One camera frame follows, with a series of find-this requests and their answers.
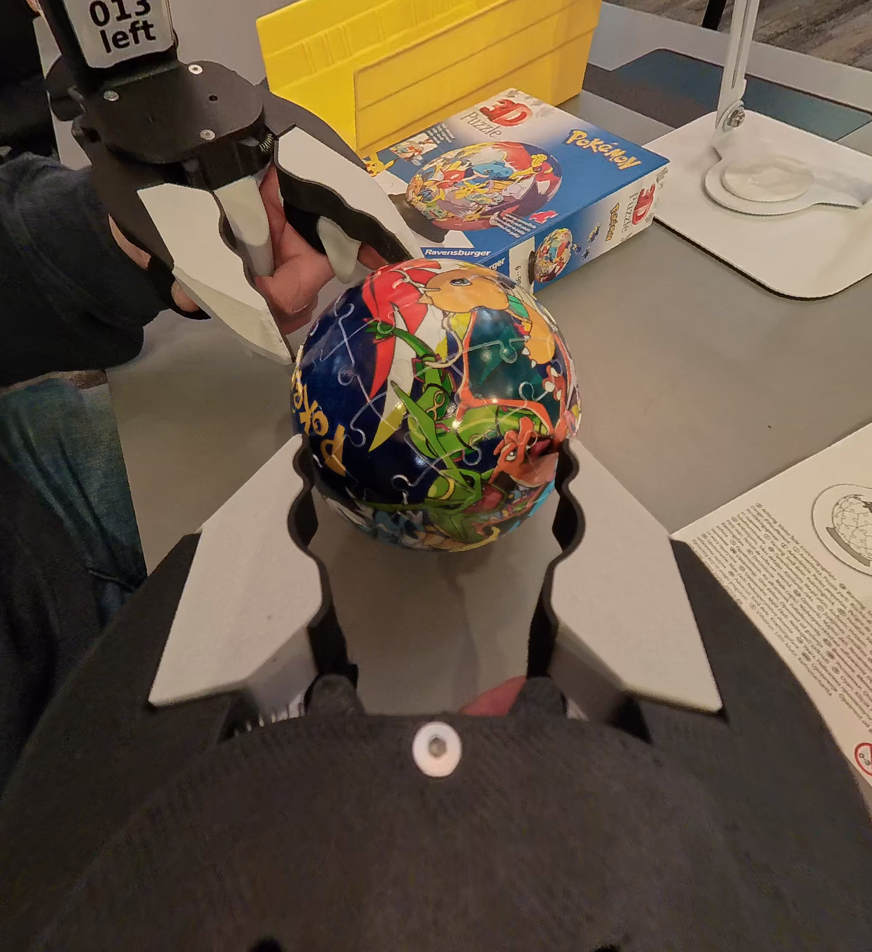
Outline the colourful puzzle ball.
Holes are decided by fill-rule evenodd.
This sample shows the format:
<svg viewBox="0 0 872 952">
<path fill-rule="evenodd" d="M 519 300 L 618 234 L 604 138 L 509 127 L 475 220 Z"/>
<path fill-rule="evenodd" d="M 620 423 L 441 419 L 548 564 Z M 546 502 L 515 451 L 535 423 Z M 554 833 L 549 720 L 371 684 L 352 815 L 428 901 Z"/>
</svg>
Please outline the colourful puzzle ball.
<svg viewBox="0 0 872 952">
<path fill-rule="evenodd" d="M 331 509 L 378 541 L 462 552 L 546 499 L 581 392 L 529 292 L 491 268 L 419 259 L 378 269 L 314 321 L 291 408 Z"/>
</svg>

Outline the blue puzzle box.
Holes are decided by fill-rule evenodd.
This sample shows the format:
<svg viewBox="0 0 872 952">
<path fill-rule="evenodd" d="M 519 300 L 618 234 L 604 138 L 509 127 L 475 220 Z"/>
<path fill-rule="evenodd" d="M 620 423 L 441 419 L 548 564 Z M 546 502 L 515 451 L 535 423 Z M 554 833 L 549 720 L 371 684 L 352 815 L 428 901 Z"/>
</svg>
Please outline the blue puzzle box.
<svg viewBox="0 0 872 952">
<path fill-rule="evenodd" d="M 534 293 L 649 227 L 669 165 L 517 89 L 362 160 L 424 257 Z"/>
</svg>

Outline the white instruction leaflet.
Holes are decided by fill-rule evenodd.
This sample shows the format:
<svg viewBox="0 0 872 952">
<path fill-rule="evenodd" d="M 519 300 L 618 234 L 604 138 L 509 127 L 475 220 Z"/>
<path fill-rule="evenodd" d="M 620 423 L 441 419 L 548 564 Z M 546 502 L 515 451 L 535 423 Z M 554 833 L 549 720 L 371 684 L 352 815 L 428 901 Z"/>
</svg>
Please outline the white instruction leaflet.
<svg viewBox="0 0 872 952">
<path fill-rule="evenodd" d="M 672 539 L 787 662 L 872 789 L 872 422 Z"/>
</svg>

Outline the person's left forearm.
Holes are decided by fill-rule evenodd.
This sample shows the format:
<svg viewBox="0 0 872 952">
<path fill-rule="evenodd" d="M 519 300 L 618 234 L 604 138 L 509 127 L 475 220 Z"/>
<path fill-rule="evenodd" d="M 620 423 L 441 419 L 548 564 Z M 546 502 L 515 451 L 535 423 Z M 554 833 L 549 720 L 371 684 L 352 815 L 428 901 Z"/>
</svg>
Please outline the person's left forearm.
<svg viewBox="0 0 872 952">
<path fill-rule="evenodd" d="M 88 170 L 34 154 L 0 166 L 0 387 L 128 362 L 166 308 Z"/>
</svg>

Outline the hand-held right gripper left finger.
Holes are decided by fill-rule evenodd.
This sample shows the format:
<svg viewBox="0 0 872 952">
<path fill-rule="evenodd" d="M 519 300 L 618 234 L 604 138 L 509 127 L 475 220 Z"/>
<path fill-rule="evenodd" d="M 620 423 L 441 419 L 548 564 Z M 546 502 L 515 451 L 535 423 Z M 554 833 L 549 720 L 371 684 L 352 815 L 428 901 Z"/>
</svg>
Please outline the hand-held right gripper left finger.
<svg viewBox="0 0 872 952">
<path fill-rule="evenodd" d="M 148 699 L 156 707 L 237 692 L 286 708 L 315 679 L 355 682 L 325 566 L 312 465 L 293 436 L 199 535 Z"/>
</svg>

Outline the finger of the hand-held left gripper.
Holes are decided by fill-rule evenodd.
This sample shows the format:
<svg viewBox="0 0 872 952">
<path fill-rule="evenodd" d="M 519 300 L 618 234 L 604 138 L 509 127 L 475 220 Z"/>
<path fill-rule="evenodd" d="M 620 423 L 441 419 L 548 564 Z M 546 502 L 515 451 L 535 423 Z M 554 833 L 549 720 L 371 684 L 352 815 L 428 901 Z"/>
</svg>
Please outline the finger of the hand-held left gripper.
<svg viewBox="0 0 872 952">
<path fill-rule="evenodd" d="M 274 167 L 288 223 L 341 282 L 354 278 L 363 246 L 388 265 L 417 259 L 415 233 L 361 162 L 294 126 L 276 142 Z"/>
<path fill-rule="evenodd" d="M 165 183 L 137 194 L 189 297 L 252 351 L 288 364 L 286 336 L 256 285 L 276 264 L 262 181 L 256 173 L 213 190 Z"/>
</svg>

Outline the person's right hand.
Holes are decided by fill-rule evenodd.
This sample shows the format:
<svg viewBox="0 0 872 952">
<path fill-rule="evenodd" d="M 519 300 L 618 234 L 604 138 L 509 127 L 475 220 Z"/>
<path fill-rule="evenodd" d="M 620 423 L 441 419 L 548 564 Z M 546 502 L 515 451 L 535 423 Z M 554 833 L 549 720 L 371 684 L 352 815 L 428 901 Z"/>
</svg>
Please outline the person's right hand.
<svg viewBox="0 0 872 952">
<path fill-rule="evenodd" d="M 461 708 L 460 714 L 471 717 L 505 716 L 513 708 L 525 682 L 524 675 L 510 678 L 467 703 Z"/>
</svg>

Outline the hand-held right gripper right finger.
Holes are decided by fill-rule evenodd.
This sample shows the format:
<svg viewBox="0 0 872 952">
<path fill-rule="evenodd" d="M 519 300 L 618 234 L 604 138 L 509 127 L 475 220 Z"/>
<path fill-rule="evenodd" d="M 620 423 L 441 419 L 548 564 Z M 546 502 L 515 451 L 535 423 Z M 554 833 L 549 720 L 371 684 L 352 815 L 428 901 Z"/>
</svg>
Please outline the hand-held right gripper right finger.
<svg viewBox="0 0 872 952">
<path fill-rule="evenodd" d="M 717 714 L 715 677 L 667 531 L 581 444 L 561 447 L 528 675 L 549 676 L 582 715 L 633 700 Z"/>
</svg>

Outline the person's left hand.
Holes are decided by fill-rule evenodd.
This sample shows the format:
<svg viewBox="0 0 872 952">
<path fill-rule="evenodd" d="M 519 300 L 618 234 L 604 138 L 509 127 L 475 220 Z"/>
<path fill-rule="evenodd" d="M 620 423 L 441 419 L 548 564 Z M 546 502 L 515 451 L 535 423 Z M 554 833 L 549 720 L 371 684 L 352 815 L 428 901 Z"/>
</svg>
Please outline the person's left hand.
<svg viewBox="0 0 872 952">
<path fill-rule="evenodd" d="M 268 220 L 274 269 L 269 276 L 257 277 L 256 284 L 279 328 L 290 334 L 310 323 L 319 294 L 336 274 L 330 261 L 288 224 L 273 167 L 263 176 L 260 195 Z"/>
</svg>

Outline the yellow plastic bin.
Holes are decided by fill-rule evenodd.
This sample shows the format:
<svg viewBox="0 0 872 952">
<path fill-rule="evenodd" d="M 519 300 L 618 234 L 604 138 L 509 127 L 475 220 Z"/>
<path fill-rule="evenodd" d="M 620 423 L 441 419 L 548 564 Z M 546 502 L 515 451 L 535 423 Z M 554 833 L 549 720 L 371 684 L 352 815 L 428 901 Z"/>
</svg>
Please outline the yellow plastic bin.
<svg viewBox="0 0 872 952">
<path fill-rule="evenodd" d="M 267 85 L 359 155 L 506 89 L 581 91 L 600 1 L 302 1 L 256 22 Z"/>
</svg>

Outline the person's blue jeans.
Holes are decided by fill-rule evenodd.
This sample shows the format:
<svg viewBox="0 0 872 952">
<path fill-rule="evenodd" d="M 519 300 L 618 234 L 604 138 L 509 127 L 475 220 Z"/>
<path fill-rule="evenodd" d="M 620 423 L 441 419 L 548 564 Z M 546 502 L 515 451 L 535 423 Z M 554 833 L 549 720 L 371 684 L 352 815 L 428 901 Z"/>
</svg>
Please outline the person's blue jeans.
<svg viewBox="0 0 872 952">
<path fill-rule="evenodd" d="M 79 373 L 0 390 L 0 455 L 62 520 L 106 626 L 147 574 L 108 385 Z"/>
</svg>

